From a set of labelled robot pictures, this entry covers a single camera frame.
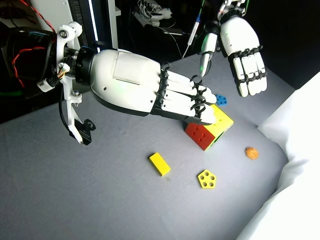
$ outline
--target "blue toy piece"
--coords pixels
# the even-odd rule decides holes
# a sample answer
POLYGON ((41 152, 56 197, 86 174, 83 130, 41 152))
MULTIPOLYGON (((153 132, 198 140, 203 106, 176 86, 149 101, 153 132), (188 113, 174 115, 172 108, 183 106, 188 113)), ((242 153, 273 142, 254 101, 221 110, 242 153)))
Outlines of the blue toy piece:
POLYGON ((218 104, 218 106, 225 106, 228 104, 225 96, 222 96, 220 94, 217 94, 215 96, 216 96, 216 104, 218 104))

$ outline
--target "red cube face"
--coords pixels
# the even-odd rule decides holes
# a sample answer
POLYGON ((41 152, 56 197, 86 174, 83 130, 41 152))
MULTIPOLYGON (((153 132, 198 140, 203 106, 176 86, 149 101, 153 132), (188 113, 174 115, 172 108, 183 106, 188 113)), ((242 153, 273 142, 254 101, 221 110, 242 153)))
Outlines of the red cube face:
POLYGON ((202 150, 206 150, 215 139, 215 136, 213 136, 204 126, 195 123, 189 123, 185 129, 185 133, 188 134, 202 150))

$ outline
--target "small toy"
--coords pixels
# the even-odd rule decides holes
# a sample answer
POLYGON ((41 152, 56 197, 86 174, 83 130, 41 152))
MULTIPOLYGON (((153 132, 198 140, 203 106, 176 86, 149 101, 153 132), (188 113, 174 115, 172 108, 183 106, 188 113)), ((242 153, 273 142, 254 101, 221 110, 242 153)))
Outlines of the small toy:
POLYGON ((217 95, 215 95, 215 97, 216 97, 216 104, 218 104, 219 106, 225 106, 228 104, 225 96, 217 94, 217 95))
POLYGON ((222 136, 233 124, 234 121, 228 117, 216 105, 210 107, 214 110, 216 122, 211 125, 198 125, 189 123, 185 129, 185 133, 192 138, 202 150, 207 150, 219 137, 222 136))
POLYGON ((208 169, 198 175, 200 185, 203 189, 214 189, 216 187, 217 177, 208 169))
POLYGON ((162 177, 171 170, 169 165, 158 152, 150 156, 149 159, 162 177))
POLYGON ((252 159, 252 160, 255 160, 259 157, 259 152, 257 149, 255 149, 254 147, 247 147, 245 149, 245 155, 252 159))

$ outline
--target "white light strip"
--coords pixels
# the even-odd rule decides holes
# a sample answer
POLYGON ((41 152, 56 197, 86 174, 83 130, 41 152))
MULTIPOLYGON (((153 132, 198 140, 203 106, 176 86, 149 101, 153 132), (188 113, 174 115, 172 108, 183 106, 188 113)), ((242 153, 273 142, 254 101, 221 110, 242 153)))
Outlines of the white light strip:
MULTIPOLYGON (((94 15, 94 8, 92 7, 92 0, 88 0, 88 2, 89 2, 89 9, 90 9, 90 15, 91 15, 91 22, 93 26, 94 38, 96 41, 98 41, 98 33, 97 33, 96 20, 94 15)), ((96 49, 98 53, 100 53, 100 47, 97 47, 96 49)))

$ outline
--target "red wire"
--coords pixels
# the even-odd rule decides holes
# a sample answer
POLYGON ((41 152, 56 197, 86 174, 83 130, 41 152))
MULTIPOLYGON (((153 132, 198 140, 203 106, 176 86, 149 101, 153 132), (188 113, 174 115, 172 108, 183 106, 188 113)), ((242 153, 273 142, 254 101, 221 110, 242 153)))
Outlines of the red wire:
POLYGON ((25 87, 24 83, 21 81, 21 79, 19 78, 19 75, 18 75, 18 70, 16 68, 16 61, 17 59, 19 58, 20 54, 24 53, 24 52, 28 52, 28 51, 32 51, 32 50, 39 50, 39 49, 46 49, 45 47, 42 47, 42 46, 36 46, 34 48, 25 48, 25 49, 21 49, 19 51, 19 53, 13 58, 12 60, 12 66, 13 66, 13 70, 14 70, 14 75, 15 77, 19 80, 20 82, 20 85, 21 87, 25 87))
MULTIPOLYGON (((43 21, 51 28, 52 32, 54 33, 53 34, 53 42, 56 40, 55 37, 56 37, 56 31, 55 31, 55 28, 52 26, 52 24, 47 21, 44 16, 42 16, 42 14, 40 12, 38 12, 38 10, 36 8, 34 8, 33 6, 30 6, 28 3, 26 3, 24 0, 20 0, 21 3, 23 3, 24 5, 26 5, 28 8, 30 8, 32 11, 34 11, 40 18, 43 19, 43 21)), ((16 68, 16 61, 17 59, 19 58, 20 54, 24 53, 24 52, 28 52, 28 51, 32 51, 32 50, 39 50, 39 49, 46 49, 45 47, 42 47, 42 46, 36 46, 34 48, 25 48, 25 49, 21 49, 18 54, 13 58, 12 60, 12 67, 13 67, 13 70, 14 70, 14 75, 15 77, 19 80, 20 82, 20 85, 21 87, 25 87, 24 83, 21 81, 21 79, 19 78, 19 75, 18 75, 18 70, 16 68)))

